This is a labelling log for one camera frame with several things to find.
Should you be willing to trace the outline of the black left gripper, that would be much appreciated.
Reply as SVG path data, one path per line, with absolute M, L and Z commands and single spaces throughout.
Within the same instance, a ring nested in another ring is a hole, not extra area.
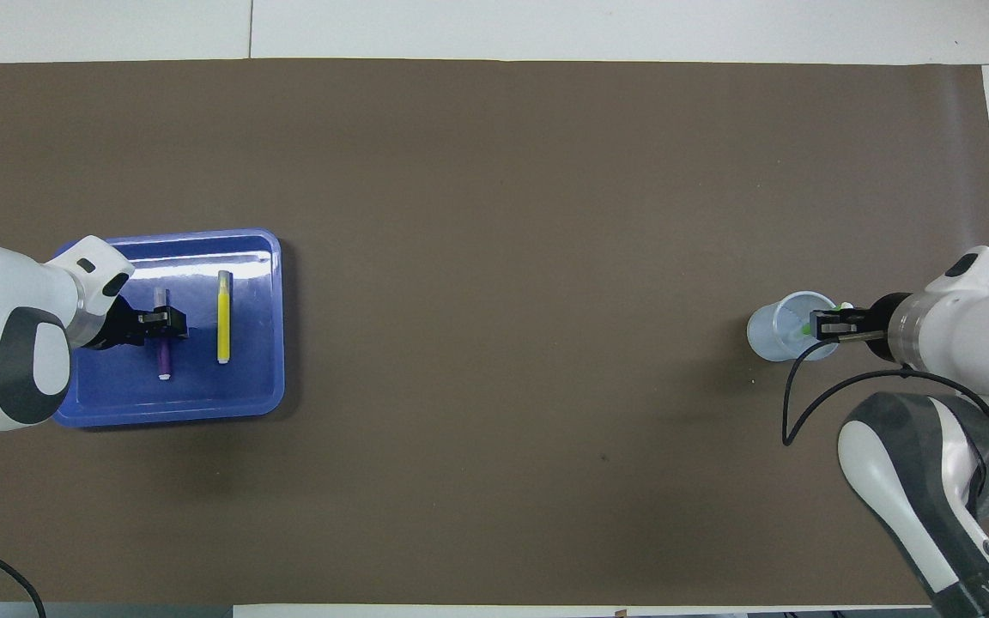
M 162 333 L 162 310 L 154 308 L 150 312 L 140 312 L 130 305 L 125 297 L 115 297 L 105 321 L 97 333 L 83 344 L 89 349 L 109 349 L 130 345 L 142 347 L 144 339 L 154 339 Z M 167 308 L 168 339 L 187 339 L 187 317 L 180 310 Z

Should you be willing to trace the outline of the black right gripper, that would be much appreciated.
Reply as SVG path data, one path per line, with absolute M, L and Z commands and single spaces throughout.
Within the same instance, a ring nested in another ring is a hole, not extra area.
M 889 330 L 895 310 L 911 294 L 885 294 L 862 312 L 812 312 L 810 334 L 817 341 L 856 339 L 862 331 L 872 334 L 866 341 L 869 351 L 883 361 L 895 361 L 889 344 Z

